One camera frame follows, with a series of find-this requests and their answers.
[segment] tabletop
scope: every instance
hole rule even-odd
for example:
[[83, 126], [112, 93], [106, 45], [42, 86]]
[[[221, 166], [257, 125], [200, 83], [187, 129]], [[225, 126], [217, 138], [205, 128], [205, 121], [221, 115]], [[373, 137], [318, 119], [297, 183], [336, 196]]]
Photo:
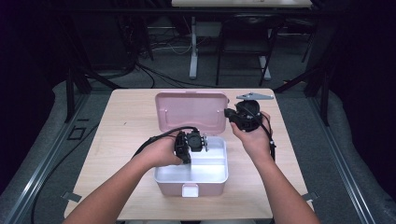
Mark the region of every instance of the tabletop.
[[[232, 109], [240, 102], [235, 98], [237, 95], [252, 91], [274, 95], [268, 89], [217, 91], [222, 91], [227, 96], [230, 101], [228, 107]], [[155, 89], [112, 92], [74, 188], [75, 194], [80, 195], [82, 199], [88, 196], [130, 160], [143, 142], [161, 133], [154, 100], [159, 92], [161, 90]], [[306, 194], [304, 179], [276, 98], [258, 102], [261, 110], [271, 115], [277, 165], [297, 191], [302, 195]], [[229, 173], [221, 195], [197, 198], [164, 196], [154, 179], [154, 169], [151, 169], [143, 176], [125, 204], [119, 220], [271, 218], [272, 213], [262, 180], [241, 142], [233, 135], [229, 124], [219, 136], [227, 145]], [[78, 203], [69, 202], [64, 215], [70, 214], [77, 205]]]
[[310, 0], [172, 0], [173, 7], [311, 7]]

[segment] person's right hand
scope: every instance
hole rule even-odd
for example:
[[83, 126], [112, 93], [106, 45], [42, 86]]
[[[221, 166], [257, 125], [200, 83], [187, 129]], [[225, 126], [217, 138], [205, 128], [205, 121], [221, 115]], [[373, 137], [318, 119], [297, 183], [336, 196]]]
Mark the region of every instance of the person's right hand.
[[[268, 123], [270, 116], [265, 112], [262, 112], [262, 114], [268, 118], [263, 118], [262, 124], [268, 132], [271, 132]], [[233, 129], [233, 134], [241, 140], [245, 151], [253, 162], [272, 159], [270, 155], [269, 138], [262, 127], [249, 133], [239, 130], [233, 122], [231, 122], [231, 127]]]

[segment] plastic storage box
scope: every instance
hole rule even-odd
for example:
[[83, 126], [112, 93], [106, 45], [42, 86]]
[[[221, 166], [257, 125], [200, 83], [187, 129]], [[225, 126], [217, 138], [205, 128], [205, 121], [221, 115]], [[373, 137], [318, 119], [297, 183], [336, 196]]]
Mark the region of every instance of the plastic storage box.
[[194, 126], [207, 136], [207, 149], [190, 152], [191, 164], [155, 168], [154, 178], [164, 195], [198, 197], [220, 195], [228, 178], [223, 138], [228, 98], [221, 91], [162, 91], [156, 98], [162, 132]]

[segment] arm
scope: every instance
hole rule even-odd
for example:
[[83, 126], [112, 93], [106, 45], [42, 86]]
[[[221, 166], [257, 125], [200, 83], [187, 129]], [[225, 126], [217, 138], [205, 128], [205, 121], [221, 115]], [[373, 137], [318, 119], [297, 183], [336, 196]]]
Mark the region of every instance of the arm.
[[145, 147], [88, 195], [64, 223], [114, 223], [140, 179], [149, 169], [182, 163], [174, 154], [174, 146], [175, 137], [164, 137]]
[[[267, 120], [263, 124], [268, 129]], [[273, 161], [269, 153], [268, 136], [264, 130], [259, 127], [253, 132], [245, 133], [234, 123], [231, 123], [231, 126], [233, 134], [242, 141], [245, 151], [259, 171], [276, 224], [319, 223], [311, 207]]]

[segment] box latch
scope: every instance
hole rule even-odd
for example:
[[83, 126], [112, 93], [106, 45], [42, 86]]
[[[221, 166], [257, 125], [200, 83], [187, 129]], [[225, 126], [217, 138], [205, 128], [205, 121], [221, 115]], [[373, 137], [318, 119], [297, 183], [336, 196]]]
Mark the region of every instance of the box latch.
[[199, 196], [199, 187], [197, 184], [184, 184], [181, 190], [181, 196], [184, 198], [196, 198]]

